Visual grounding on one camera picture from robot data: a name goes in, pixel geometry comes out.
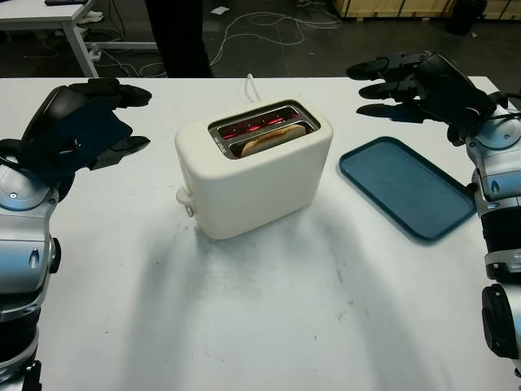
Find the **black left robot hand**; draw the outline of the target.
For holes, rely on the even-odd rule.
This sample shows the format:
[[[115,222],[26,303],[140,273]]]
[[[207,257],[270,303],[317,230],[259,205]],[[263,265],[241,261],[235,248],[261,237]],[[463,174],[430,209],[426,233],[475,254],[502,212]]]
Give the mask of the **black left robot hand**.
[[[134,135],[118,108],[148,105],[151,93],[115,78],[91,78],[52,90],[21,139],[19,162],[42,172],[76,172],[118,164],[151,140]]]

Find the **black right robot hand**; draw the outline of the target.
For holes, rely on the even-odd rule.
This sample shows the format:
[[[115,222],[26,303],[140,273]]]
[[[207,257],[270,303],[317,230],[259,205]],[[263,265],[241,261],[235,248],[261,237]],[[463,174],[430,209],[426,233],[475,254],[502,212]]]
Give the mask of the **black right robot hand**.
[[[497,107],[445,57],[430,51],[380,56],[349,67],[346,75],[356,81],[381,81],[360,89],[362,98],[396,102],[367,104],[357,113],[398,122],[443,122],[463,138],[477,135]]]

